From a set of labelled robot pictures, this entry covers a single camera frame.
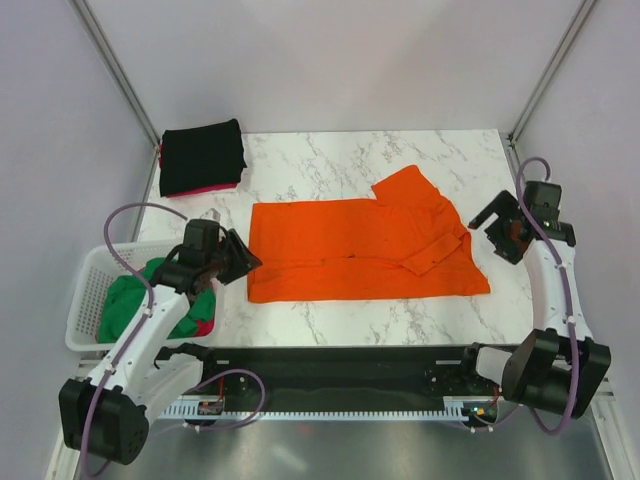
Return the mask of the orange t-shirt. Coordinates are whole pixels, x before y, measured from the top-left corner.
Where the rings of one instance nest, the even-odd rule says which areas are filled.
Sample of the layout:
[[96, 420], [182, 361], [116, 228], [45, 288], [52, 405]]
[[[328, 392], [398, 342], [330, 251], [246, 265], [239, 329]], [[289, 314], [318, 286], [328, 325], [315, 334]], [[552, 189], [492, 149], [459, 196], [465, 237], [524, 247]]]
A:
[[252, 303], [366, 301], [489, 293], [452, 202], [407, 166], [371, 198], [253, 207], [249, 247], [262, 265]]

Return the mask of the white plastic basket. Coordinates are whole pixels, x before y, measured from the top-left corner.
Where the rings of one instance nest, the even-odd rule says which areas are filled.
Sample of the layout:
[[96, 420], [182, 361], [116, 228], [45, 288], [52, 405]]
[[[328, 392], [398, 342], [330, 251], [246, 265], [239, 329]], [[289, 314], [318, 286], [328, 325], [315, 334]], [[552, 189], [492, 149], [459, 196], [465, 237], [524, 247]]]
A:
[[[131, 274], [114, 259], [107, 247], [96, 247], [86, 256], [67, 319], [65, 341], [69, 349], [84, 353], [101, 350], [106, 351], [113, 347], [114, 343], [98, 343], [96, 334], [100, 325], [107, 290], [109, 286], [122, 275]], [[216, 321], [222, 313], [222, 296], [219, 294], [219, 285], [216, 282], [211, 283], [213, 284], [217, 299], [215, 310]], [[144, 305], [146, 301], [147, 291], [139, 307]], [[137, 310], [132, 320], [137, 320], [139, 317], [140, 314]], [[173, 340], [167, 338], [165, 344], [167, 346], [178, 346], [183, 342], [189, 341], [205, 344], [213, 338], [213, 330], [208, 335], [202, 337]]]

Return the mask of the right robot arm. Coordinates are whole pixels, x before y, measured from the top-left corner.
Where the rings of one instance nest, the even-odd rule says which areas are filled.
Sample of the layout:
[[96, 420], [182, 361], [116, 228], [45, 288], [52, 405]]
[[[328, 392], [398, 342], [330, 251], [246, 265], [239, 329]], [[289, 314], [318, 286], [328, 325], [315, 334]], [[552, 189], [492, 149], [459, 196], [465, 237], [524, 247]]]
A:
[[577, 295], [571, 224], [560, 221], [562, 189], [528, 181], [520, 198], [500, 192], [469, 224], [483, 227], [494, 252], [523, 264], [531, 286], [533, 327], [514, 350], [474, 343], [465, 348], [458, 381], [467, 392], [493, 382], [505, 400], [561, 415], [581, 417], [610, 364], [609, 347], [598, 344]]

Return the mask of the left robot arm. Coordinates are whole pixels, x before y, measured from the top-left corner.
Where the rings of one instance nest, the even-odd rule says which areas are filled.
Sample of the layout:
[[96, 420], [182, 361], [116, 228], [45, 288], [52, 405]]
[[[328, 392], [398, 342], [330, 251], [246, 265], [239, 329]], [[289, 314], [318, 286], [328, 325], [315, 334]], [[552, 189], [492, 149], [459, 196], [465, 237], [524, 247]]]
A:
[[[233, 229], [214, 220], [187, 223], [149, 279], [145, 295], [115, 345], [86, 379], [69, 379], [59, 392], [63, 440], [83, 456], [128, 465], [141, 452], [152, 423], [190, 389], [208, 393], [219, 369], [194, 343], [169, 349], [166, 341], [212, 281], [228, 285], [261, 266]], [[159, 353], [169, 361], [155, 364]]]

